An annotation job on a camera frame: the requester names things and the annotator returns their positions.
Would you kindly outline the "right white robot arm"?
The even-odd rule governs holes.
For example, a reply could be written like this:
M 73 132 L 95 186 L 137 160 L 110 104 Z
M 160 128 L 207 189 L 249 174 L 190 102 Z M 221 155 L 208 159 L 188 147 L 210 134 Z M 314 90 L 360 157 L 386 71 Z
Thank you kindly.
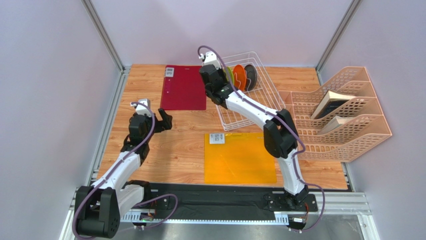
M 221 68 L 212 64 L 200 68 L 206 96 L 227 110 L 234 111 L 263 130 L 266 151 L 277 159 L 283 176 L 286 202 L 290 208 L 302 204 L 309 194 L 302 178 L 298 161 L 298 145 L 301 143 L 290 112 L 266 107 L 236 90 Z

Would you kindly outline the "white wire dish rack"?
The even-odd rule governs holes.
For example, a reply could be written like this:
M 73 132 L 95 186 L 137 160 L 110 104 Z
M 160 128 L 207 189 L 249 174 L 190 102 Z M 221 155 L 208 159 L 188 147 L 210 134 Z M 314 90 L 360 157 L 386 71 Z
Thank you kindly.
M 223 57 L 225 65 L 233 69 L 236 65 L 245 67 L 252 65 L 256 68 L 257 82 L 252 90 L 244 90 L 243 93 L 254 101 L 275 110 L 282 110 L 286 105 L 280 97 L 279 91 L 275 87 L 266 68 L 256 52 L 250 51 L 236 55 Z M 216 107 L 222 127 L 225 131 L 231 131 L 253 125 L 254 123 L 232 110 L 227 110 L 221 106 Z

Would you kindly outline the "green plastic plate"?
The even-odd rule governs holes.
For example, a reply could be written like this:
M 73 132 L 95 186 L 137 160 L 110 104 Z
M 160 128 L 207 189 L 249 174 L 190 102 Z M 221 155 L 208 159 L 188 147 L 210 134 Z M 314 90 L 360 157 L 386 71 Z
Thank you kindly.
M 231 84 L 231 87 L 235 87 L 235 78 L 233 74 L 233 70 L 227 66 L 223 72 L 225 73 L 227 81 Z

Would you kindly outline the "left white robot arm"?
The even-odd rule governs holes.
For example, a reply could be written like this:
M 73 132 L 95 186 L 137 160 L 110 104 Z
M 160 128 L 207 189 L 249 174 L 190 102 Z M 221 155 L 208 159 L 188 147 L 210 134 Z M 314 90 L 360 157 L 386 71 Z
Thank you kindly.
M 121 218 L 134 207 L 154 205 L 150 183 L 129 177 L 147 158 L 149 141 L 155 133 L 171 130 L 173 117 L 158 109 L 161 120 L 149 109 L 137 110 L 129 119 L 128 135 L 117 160 L 90 186 L 76 192 L 72 231 L 80 240 L 113 238 Z

